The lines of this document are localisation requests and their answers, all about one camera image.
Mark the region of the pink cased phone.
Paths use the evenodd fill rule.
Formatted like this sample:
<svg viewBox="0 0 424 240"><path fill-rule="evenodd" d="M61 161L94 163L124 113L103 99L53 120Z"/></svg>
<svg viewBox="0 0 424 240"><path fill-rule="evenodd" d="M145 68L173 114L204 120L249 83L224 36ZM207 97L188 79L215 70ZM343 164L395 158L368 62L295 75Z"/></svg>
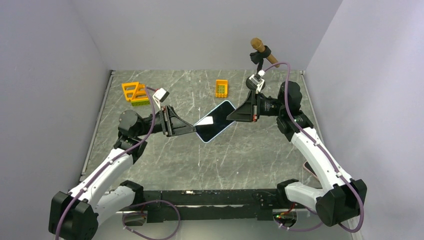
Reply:
<svg viewBox="0 0 424 240"><path fill-rule="evenodd" d="M315 179L317 179L319 181L318 176L316 175L315 171L313 170L313 168L311 167L311 165L305 161L303 164L303 168L310 174L312 175Z"/></svg>

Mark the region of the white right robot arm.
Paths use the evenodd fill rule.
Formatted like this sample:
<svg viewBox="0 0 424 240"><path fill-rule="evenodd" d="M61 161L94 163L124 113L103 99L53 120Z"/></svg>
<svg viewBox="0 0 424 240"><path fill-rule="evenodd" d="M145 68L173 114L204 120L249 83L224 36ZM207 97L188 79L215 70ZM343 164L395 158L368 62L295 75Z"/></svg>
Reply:
<svg viewBox="0 0 424 240"><path fill-rule="evenodd" d="M246 100L227 116L236 122L256 122L261 116L275 117L279 131L304 156L321 184L309 187L297 179L289 179L276 187L274 199L282 208L301 204L316 213L321 222L332 227L358 232L364 222L367 186L355 180L329 153L311 120L301 110L303 95L293 81L282 83L277 98L265 96L261 83L247 83Z"/></svg>

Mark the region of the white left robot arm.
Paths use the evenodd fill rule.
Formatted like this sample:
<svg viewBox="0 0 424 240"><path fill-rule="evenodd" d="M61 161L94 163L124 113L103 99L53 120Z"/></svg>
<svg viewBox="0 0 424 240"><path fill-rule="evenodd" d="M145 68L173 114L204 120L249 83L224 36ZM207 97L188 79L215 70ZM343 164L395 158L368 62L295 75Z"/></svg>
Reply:
<svg viewBox="0 0 424 240"><path fill-rule="evenodd" d="M132 109L124 111L119 116L118 139L101 165L79 185L52 198L49 232L57 240L91 240L115 212L127 207L139 209L146 200L140 184L126 180L111 193L106 194L106 190L142 156L151 134L174 137L195 131L169 105L148 117Z"/></svg>

